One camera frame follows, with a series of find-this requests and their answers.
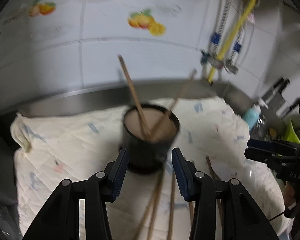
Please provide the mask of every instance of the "orange fruit print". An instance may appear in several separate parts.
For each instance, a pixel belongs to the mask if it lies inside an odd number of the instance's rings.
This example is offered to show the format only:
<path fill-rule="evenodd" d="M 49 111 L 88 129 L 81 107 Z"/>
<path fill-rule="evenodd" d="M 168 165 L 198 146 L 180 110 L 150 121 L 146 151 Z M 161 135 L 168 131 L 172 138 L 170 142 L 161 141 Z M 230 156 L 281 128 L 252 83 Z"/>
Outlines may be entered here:
<path fill-rule="evenodd" d="M 40 13 L 42 15 L 47 15 L 52 13 L 56 9 L 56 4 L 53 2 L 45 3 L 45 4 L 38 4 L 40 8 Z"/>
<path fill-rule="evenodd" d="M 128 24 L 135 29 L 148 30 L 153 36 L 161 36 L 166 32 L 166 27 L 154 20 L 150 8 L 131 13 L 128 18 Z"/>
<path fill-rule="evenodd" d="M 34 6 L 31 7 L 30 11 L 29 11 L 29 15 L 31 17 L 34 17 L 36 15 L 38 15 L 40 13 L 40 8 L 37 4 L 35 4 Z"/>

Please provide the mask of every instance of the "blue bottle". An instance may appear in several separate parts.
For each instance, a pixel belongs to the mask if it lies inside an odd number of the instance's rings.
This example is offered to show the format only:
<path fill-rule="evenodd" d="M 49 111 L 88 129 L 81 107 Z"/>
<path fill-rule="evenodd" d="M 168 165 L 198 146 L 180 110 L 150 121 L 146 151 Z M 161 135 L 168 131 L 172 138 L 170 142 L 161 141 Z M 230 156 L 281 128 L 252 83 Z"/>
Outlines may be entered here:
<path fill-rule="evenodd" d="M 242 116 L 242 119 L 245 120 L 249 126 L 249 131 L 252 130 L 252 128 L 256 125 L 259 116 L 261 114 L 261 108 L 260 106 L 264 106 L 265 108 L 268 108 L 266 103 L 259 98 L 258 104 L 253 105 L 247 112 L 244 113 Z"/>

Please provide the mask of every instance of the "green object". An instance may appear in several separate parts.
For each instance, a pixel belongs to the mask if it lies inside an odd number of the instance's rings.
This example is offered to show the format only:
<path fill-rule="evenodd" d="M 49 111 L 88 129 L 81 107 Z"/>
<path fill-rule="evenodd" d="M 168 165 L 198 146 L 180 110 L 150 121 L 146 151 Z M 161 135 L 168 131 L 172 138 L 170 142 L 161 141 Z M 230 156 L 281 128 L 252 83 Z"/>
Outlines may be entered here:
<path fill-rule="evenodd" d="M 289 120 L 283 140 L 300 144 L 300 140 L 293 129 L 291 120 Z"/>
<path fill-rule="evenodd" d="M 141 13 L 145 16 L 151 16 L 151 9 L 149 9 L 149 8 L 145 9 Z"/>

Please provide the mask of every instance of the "water pipe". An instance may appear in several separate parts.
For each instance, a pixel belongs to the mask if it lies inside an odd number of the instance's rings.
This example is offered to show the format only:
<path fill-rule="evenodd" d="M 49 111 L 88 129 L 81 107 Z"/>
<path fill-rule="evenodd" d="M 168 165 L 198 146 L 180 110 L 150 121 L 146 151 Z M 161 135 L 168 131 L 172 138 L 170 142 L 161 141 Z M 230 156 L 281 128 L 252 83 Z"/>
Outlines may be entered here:
<path fill-rule="evenodd" d="M 238 54 L 240 54 L 240 50 L 241 50 L 240 40 L 241 40 L 241 37 L 242 37 L 243 28 L 244 28 L 244 24 L 241 25 L 241 27 L 240 27 L 240 30 L 239 30 L 239 33 L 238 33 L 238 36 L 237 36 L 237 40 L 236 40 L 236 42 L 234 44 L 233 50 L 232 50 L 231 55 L 229 57 L 229 60 L 231 60 L 231 61 L 233 61 L 234 55 L 235 55 L 236 52 Z"/>
<path fill-rule="evenodd" d="M 256 5 L 256 2 L 257 2 L 257 0 L 249 0 L 249 3 L 247 5 L 245 11 L 243 12 L 241 17 L 237 21 L 236 25 L 232 29 L 232 32 L 230 33 L 230 35 L 226 39 L 225 43 L 221 47 L 221 50 L 217 55 L 217 60 L 220 60 L 220 61 L 223 60 L 226 52 L 228 51 L 228 49 L 231 46 L 231 43 L 232 43 L 233 39 L 237 35 L 237 33 L 238 33 L 240 27 L 242 26 L 242 24 L 247 20 L 248 16 L 250 15 L 251 11 L 253 10 L 254 6 Z M 216 71 L 215 67 L 212 66 L 211 69 L 210 69 L 209 76 L 208 76 L 208 82 L 209 83 L 212 83 L 215 71 Z"/>
<path fill-rule="evenodd" d="M 219 46 L 221 35 L 223 33 L 223 29 L 225 28 L 226 19 L 227 19 L 227 16 L 228 16 L 230 5 L 231 5 L 231 0 L 226 0 L 226 5 L 225 5 L 225 8 L 223 10 L 223 14 L 222 14 L 222 18 L 221 18 L 221 22 L 220 22 L 218 32 L 215 32 L 212 35 L 211 42 L 214 44 L 212 54 L 214 54 L 217 51 L 217 48 Z"/>

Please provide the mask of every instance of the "wooden chopstick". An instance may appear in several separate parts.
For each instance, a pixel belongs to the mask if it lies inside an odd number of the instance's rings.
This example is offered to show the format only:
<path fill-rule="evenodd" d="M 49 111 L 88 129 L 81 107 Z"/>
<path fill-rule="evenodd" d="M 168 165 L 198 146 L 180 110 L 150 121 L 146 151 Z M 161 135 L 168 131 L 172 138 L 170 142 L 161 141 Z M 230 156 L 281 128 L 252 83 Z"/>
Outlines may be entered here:
<path fill-rule="evenodd" d="M 167 234 L 167 240 L 172 240 L 172 229 L 173 229 L 173 213 L 174 213 L 174 195 L 176 191 L 176 179 L 175 174 L 172 174 L 171 182 L 171 196 L 170 196 L 170 215 L 169 215 L 169 228 Z"/>
<path fill-rule="evenodd" d="M 191 222 L 191 225 L 192 225 L 193 215 L 194 215 L 193 202 L 189 202 L 189 212 L 190 212 L 190 222 Z"/>
<path fill-rule="evenodd" d="M 131 94 L 132 94 L 132 97 L 133 97 L 133 100 L 134 100 L 134 103 L 137 107 L 137 110 L 139 112 L 139 115 L 140 115 L 140 118 L 141 118 L 141 131 L 143 131 L 143 127 L 145 128 L 146 130 L 146 137 L 147 139 L 150 139 L 151 138 L 151 132 L 150 132 L 150 128 L 147 124 L 147 121 L 146 121 L 146 118 L 145 118 L 145 115 L 143 113 L 143 110 L 142 110 L 142 107 L 141 107 L 141 104 L 139 102 L 139 99 L 138 99 L 138 95 L 137 95 L 137 92 L 133 86 L 133 83 L 132 83 L 132 80 L 130 78 L 130 75 L 128 73 L 128 70 L 127 70 L 127 67 L 126 67 L 126 64 L 124 63 L 124 60 L 122 58 L 121 55 L 117 55 L 118 56 L 118 59 L 120 61 L 120 64 L 121 64 L 121 68 L 123 70 L 123 73 L 124 75 L 126 76 L 126 79 L 127 79 L 127 82 L 128 82 L 128 86 L 129 86 L 129 89 L 131 91 Z"/>
<path fill-rule="evenodd" d="M 207 159 L 207 163 L 208 163 L 208 166 L 209 166 L 210 175 L 213 179 L 216 179 L 215 173 L 214 173 L 214 171 L 212 169 L 212 166 L 211 166 L 211 161 L 210 161 L 209 156 L 206 156 L 206 159 Z M 221 207 L 221 200 L 220 199 L 217 199 L 217 205 L 218 205 L 219 216 L 220 216 L 221 224 L 222 224 L 223 214 L 222 214 L 222 207 Z"/>
<path fill-rule="evenodd" d="M 191 83 L 191 81 L 193 80 L 194 78 L 194 75 L 197 73 L 197 70 L 196 69 L 193 69 L 190 76 L 189 76 L 189 79 L 186 81 L 186 83 L 182 86 L 182 88 L 180 89 L 179 93 L 177 94 L 177 96 L 173 99 L 173 102 L 172 104 L 170 105 L 169 107 L 169 110 L 165 111 L 164 115 L 161 116 L 161 118 L 156 122 L 156 124 L 154 125 L 154 127 L 151 129 L 150 131 L 150 139 L 153 139 L 156 135 L 156 133 L 158 132 L 160 126 L 162 125 L 163 121 L 166 119 L 166 118 L 169 118 L 170 115 L 172 114 L 172 110 L 173 108 L 176 106 L 176 104 L 178 103 L 178 100 L 180 97 L 183 96 L 183 94 L 186 92 L 189 84 Z"/>
<path fill-rule="evenodd" d="M 134 237 L 133 237 L 132 240 L 138 240 L 138 238 L 139 238 L 139 235 L 140 235 L 140 232 L 141 232 L 141 230 L 143 228 L 143 225 L 146 222 L 146 219 L 147 219 L 147 217 L 148 217 L 148 215 L 150 213 L 150 209 L 151 209 L 151 207 L 154 204 L 154 199 L 156 198 L 156 195 L 158 193 L 158 187 L 159 187 L 161 179 L 162 179 L 162 176 L 159 175 L 158 180 L 157 180 L 157 184 L 156 184 L 155 189 L 154 189 L 154 191 L 152 193 L 151 199 L 150 199 L 148 205 L 146 206 L 145 211 L 143 212 L 141 221 L 140 221 L 140 223 L 138 225 L 137 231 L 136 231 L 136 233 L 135 233 L 135 235 L 134 235 Z"/>
<path fill-rule="evenodd" d="M 160 173 L 160 182 L 159 182 L 159 185 L 158 185 L 157 194 L 156 194 L 155 199 L 154 199 L 154 206 L 153 206 L 153 210 L 152 210 L 150 226 L 149 226 L 149 229 L 148 229 L 147 240 L 150 240 L 152 238 L 152 234 L 153 234 L 154 222 L 155 222 L 155 218 L 157 216 L 159 200 L 160 200 L 161 191 L 162 191 L 163 174 L 164 174 L 164 167 L 162 168 L 162 171 Z"/>

